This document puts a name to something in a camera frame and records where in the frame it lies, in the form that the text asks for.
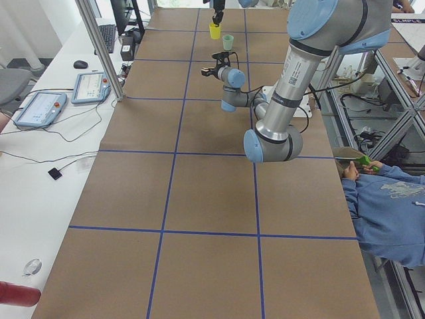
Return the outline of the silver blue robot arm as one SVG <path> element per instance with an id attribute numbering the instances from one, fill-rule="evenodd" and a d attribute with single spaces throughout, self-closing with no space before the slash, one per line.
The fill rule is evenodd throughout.
<path id="1" fill-rule="evenodd" d="M 202 68 L 223 83 L 221 108 L 252 107 L 258 121 L 244 134 L 244 152 L 254 162 L 288 161 L 301 152 L 301 133 L 290 122 L 321 60 L 383 47 L 390 37 L 392 1 L 296 1 L 290 9 L 289 48 L 270 98 L 242 92 L 245 75 L 230 65 L 230 53 L 214 53 L 216 65 Z"/>
<path id="2" fill-rule="evenodd" d="M 224 111 L 234 112 L 237 108 L 251 108 L 258 120 L 265 116 L 269 102 L 263 88 L 259 87 L 249 92 L 241 91 L 246 80 L 241 70 L 229 66 L 219 66 L 214 69 L 213 75 L 223 82 L 220 107 Z"/>

